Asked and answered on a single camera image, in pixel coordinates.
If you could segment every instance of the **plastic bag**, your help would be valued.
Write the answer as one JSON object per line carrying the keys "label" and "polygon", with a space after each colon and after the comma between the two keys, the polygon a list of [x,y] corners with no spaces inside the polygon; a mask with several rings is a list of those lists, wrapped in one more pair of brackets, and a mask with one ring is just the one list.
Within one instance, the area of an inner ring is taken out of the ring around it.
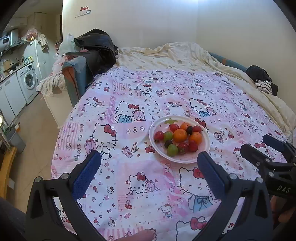
{"label": "plastic bag", "polygon": [[59,46],[59,54],[63,55],[68,52],[77,52],[76,45],[74,43],[74,36],[68,34],[65,40]]}
{"label": "plastic bag", "polygon": [[25,35],[25,38],[26,40],[29,42],[31,40],[34,40],[36,39],[38,36],[38,33],[37,33],[37,29],[35,28],[31,28],[27,31],[27,34]]}
{"label": "plastic bag", "polygon": [[58,72],[62,71],[62,66],[66,60],[66,57],[65,56],[61,56],[59,54],[55,54],[53,56],[55,62],[52,66],[52,74],[53,75],[56,75]]}

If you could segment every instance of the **gray trash bin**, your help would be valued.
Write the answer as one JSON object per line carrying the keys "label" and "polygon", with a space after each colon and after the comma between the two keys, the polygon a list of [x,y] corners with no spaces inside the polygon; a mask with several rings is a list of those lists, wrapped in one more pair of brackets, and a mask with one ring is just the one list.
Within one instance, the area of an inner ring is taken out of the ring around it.
{"label": "gray trash bin", "polygon": [[10,145],[15,146],[17,148],[17,153],[20,154],[23,152],[26,144],[23,142],[22,138],[18,135],[15,128],[12,128],[10,132],[7,134],[6,138]]}

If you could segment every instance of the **ceiling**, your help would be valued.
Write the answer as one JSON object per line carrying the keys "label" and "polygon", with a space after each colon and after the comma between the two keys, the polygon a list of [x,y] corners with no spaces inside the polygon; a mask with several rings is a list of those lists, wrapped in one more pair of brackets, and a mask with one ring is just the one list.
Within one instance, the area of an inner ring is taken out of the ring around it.
{"label": "ceiling", "polygon": [[13,18],[29,17],[34,12],[62,13],[63,0],[26,0]]}

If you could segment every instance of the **hello kitty print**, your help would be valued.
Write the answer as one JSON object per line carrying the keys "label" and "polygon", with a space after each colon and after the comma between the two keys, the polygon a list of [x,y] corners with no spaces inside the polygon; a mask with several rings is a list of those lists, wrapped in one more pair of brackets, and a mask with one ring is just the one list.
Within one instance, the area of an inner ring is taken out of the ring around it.
{"label": "hello kitty print", "polygon": [[[209,155],[242,179],[258,176],[258,169],[240,155],[245,143],[274,161],[284,161],[262,137],[286,137],[222,74],[111,69],[95,78],[69,114],[51,168],[51,177],[58,178],[92,150],[101,154],[102,164],[77,202],[106,240],[143,229],[153,231],[153,240],[192,240],[221,202],[195,163],[168,162],[152,147],[149,128],[166,115],[187,116],[201,124],[210,136]],[[55,202],[65,227],[74,232]],[[241,208],[240,200],[224,232],[233,228]]]}

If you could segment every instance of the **bed sheet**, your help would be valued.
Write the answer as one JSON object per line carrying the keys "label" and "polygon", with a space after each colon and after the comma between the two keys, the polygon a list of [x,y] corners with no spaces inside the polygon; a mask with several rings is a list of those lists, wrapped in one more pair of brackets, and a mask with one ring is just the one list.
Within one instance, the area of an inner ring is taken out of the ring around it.
{"label": "bed sheet", "polygon": [[[91,150],[101,153],[101,167],[78,203],[106,240],[142,229],[152,229],[154,240],[192,240],[220,204],[196,163],[170,162],[151,146],[149,127],[164,115],[187,116],[204,126],[213,160],[242,179],[258,176],[240,156],[242,144],[284,162],[262,143],[265,134],[286,140],[283,132],[222,74],[111,69],[96,78],[70,113],[52,160],[52,178],[58,178]],[[242,202],[224,232],[232,229]],[[57,208],[73,231],[58,202]]]}
{"label": "bed sheet", "polygon": [[118,53],[115,66],[136,71],[170,69],[195,73],[195,71],[202,70],[224,74],[265,110],[292,143],[296,116],[286,103],[276,96],[258,90],[246,73],[221,64],[198,44],[190,42],[167,43],[155,49],[123,47],[118,49]]}

